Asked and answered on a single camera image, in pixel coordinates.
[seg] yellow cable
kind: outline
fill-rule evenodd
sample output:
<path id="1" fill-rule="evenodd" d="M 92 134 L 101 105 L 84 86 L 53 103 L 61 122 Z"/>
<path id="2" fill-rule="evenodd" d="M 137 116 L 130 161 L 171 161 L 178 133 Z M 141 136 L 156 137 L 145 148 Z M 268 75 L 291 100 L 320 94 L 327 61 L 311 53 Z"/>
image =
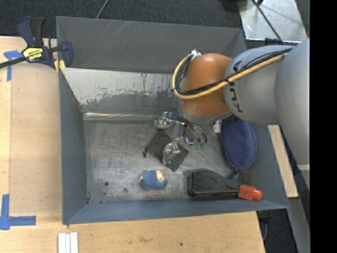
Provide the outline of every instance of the yellow cable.
<path id="1" fill-rule="evenodd" d="M 176 76 L 177 76 L 177 74 L 178 74 L 178 71 L 179 71 L 180 67 L 182 66 L 182 64 L 183 64 L 183 63 L 185 62 L 185 60 L 190 56 L 190 55 L 188 55 L 188 56 L 186 56 L 184 59 L 181 60 L 181 62 L 180 62 L 179 65 L 176 67 L 176 69 L 175 69 L 175 71 L 174 71 L 174 73 L 173 73 L 173 77 L 172 77 L 172 88 L 173 88 L 174 94 L 175 94 L 178 98 L 180 98 L 180 99 L 196 99 L 196 98 L 199 98 L 199 97 L 201 97 L 201 96 L 210 94 L 210 93 L 212 93 L 212 92 L 214 92 L 214 91 L 216 91 L 216 90 L 218 90 L 218 89 L 220 89 L 220 88 L 226 86 L 226 85 L 229 84 L 230 82 L 233 82 L 233 81 L 235 81 L 235 80 L 237 80 L 237 79 L 239 79 L 239 78 L 241 78 L 241 77 L 243 77 L 243 76 L 245 76 L 245 75 L 247 75 L 247 74 L 249 74 L 249 73 L 251 73 L 251 72 L 253 72 L 253 71 L 255 71 L 255 70 L 258 70 L 258 69 L 260 69 L 260 68 L 262 68 L 262 67 L 264 67 L 264 66 L 267 66 L 267 65 L 269 65 L 269 64 L 271 64 L 271 63 L 277 62 L 277 61 L 283 59 L 284 56 L 286 56 L 286 55 L 287 55 L 287 54 L 285 53 L 285 54 L 281 54 L 281 55 L 275 56 L 275 57 L 273 57 L 273 58 L 270 58 L 270 59 L 268 59 L 268 60 L 266 60 L 266 61 L 264 61 L 264 62 L 262 62 L 262 63 L 260 63 L 260 64 L 257 64 L 257 65 L 255 65 L 255 66 L 253 66 L 253 67 L 251 67 L 251 68 L 249 68 L 249 69 L 247 69 L 247 70 L 242 71 L 241 73 L 239 73 L 239 74 L 237 74 L 237 75 L 234 75 L 234 76 L 228 78 L 228 81 L 223 81 L 223 82 L 219 83 L 218 85 L 216 85 L 216 86 L 214 86 L 214 87 L 212 87 L 212 88 L 209 88 L 209 89 L 207 89 L 207 90 L 205 90 L 205 91 L 202 91 L 202 92 L 200 92 L 200 93 L 198 93 L 198 94 L 193 94 L 193 95 L 182 95 L 182 94 L 179 94 L 179 92 L 176 90 L 176 87 L 175 87 L 175 78 L 176 78 Z"/>

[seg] blue tape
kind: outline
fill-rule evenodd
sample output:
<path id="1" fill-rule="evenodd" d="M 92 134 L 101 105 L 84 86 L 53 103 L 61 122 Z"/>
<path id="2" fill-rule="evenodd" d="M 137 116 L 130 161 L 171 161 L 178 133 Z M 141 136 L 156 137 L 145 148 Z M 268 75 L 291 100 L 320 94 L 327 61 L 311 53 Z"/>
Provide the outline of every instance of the blue tape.
<path id="1" fill-rule="evenodd" d="M 9 214 L 9 194 L 2 196 L 0 230 L 9 230 L 15 226 L 34 226 L 36 216 L 10 217 Z"/>
<path id="2" fill-rule="evenodd" d="M 15 51 L 4 52 L 4 56 L 8 60 L 12 60 L 12 59 L 20 58 L 23 55 L 21 52 L 18 52 L 17 50 L 15 50 Z M 12 79 L 12 66 L 10 65 L 7 68 L 7 82 L 10 81 L 11 79 Z"/>

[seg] gray bin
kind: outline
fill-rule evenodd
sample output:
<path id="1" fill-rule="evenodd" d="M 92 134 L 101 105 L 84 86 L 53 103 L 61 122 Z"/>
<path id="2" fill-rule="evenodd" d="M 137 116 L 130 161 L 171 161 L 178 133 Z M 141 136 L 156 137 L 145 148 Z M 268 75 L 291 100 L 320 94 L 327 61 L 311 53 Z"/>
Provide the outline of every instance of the gray bin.
<path id="1" fill-rule="evenodd" d="M 205 150 L 190 153 L 173 172 L 143 150 L 156 134 L 154 120 L 177 103 L 171 77 L 191 50 L 235 57 L 246 50 L 242 31 L 58 17 L 57 39 L 69 40 L 73 64 L 60 81 L 63 223 L 200 216 L 289 206 L 267 126 L 254 124 L 258 154 L 246 181 L 261 201 L 196 200 L 186 176 L 207 168 L 230 176 L 221 139 L 205 127 Z M 144 190 L 138 179 L 162 170 L 164 190 Z"/>

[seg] blue sponge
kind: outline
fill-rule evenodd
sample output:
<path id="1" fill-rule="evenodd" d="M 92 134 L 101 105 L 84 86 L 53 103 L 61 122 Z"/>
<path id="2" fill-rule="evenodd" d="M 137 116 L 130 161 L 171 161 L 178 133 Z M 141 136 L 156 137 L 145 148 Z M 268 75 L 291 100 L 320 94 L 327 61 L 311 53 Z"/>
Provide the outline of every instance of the blue sponge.
<path id="1" fill-rule="evenodd" d="M 238 119 L 221 125 L 221 139 L 230 164 L 236 169 L 250 167 L 257 155 L 257 140 L 251 123 Z"/>

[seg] metal plate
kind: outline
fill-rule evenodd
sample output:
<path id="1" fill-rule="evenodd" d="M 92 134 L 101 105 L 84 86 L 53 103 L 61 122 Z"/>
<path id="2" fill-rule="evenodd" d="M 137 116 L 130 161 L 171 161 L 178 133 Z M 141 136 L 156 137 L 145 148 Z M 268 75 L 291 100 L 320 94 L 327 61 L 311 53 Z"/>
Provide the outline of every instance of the metal plate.
<path id="1" fill-rule="evenodd" d="M 251 0 L 238 1 L 238 6 L 248 40 L 277 38 Z M 308 38 L 295 0 L 264 0 L 260 8 L 284 42 L 301 43 Z"/>
<path id="2" fill-rule="evenodd" d="M 205 128 L 208 142 L 204 150 L 181 145 L 189 151 L 179 168 L 173 172 L 157 158 L 143 151 L 157 129 L 153 121 L 86 121 L 84 122 L 87 198 L 89 203 L 135 200 L 185 199 L 187 174 L 198 168 L 216 171 L 230 177 L 235 170 L 227 162 L 221 137 Z M 172 128 L 165 129 L 171 136 Z M 163 190 L 144 190 L 138 183 L 148 169 L 164 173 L 167 186 Z"/>

